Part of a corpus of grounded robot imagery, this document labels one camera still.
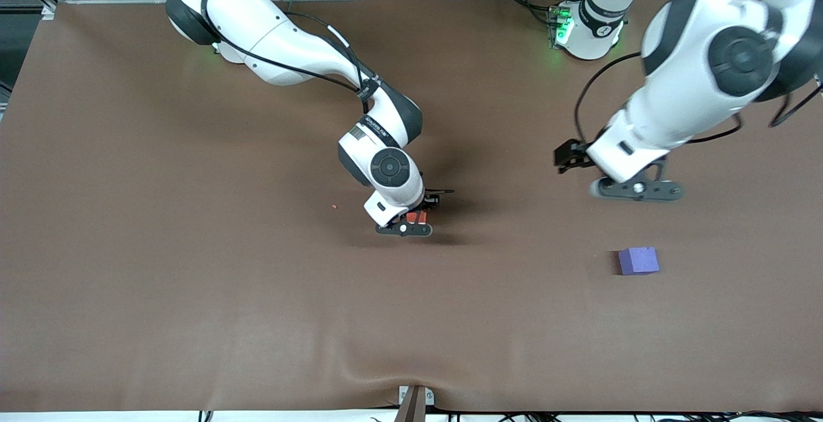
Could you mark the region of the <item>large table cover mat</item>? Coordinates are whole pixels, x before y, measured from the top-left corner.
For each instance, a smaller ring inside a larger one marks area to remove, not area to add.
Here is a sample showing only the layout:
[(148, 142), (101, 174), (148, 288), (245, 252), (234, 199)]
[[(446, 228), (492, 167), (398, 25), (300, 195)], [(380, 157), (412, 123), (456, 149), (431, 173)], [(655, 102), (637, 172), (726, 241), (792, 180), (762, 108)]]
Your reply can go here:
[[(159, 4), (61, 4), (0, 122), (0, 411), (823, 411), (823, 98), (680, 147), (674, 203), (553, 150), (601, 62), (511, 0), (297, 2), (420, 106), (452, 188), (376, 234), (345, 88), (273, 87)], [(655, 247), (658, 273), (618, 252)]]

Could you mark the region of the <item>purple foam cube block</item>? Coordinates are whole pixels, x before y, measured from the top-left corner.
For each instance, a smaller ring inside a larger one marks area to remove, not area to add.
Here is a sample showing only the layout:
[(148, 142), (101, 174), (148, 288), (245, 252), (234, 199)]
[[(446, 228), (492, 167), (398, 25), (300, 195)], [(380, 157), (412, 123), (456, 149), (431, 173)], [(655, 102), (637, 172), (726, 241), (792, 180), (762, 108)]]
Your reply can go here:
[(645, 246), (623, 249), (623, 251), (618, 252), (618, 261), (620, 274), (623, 276), (650, 275), (650, 273), (660, 271), (655, 247)]

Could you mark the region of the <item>green lit controller board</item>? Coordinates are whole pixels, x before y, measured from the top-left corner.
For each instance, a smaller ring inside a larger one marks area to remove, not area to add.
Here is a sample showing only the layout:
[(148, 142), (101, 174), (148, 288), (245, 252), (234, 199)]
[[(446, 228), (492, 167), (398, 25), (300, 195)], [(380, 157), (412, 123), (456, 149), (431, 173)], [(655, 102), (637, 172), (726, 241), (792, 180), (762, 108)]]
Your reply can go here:
[(575, 26), (573, 6), (562, 3), (550, 6), (547, 13), (550, 42), (553, 48), (565, 48)]

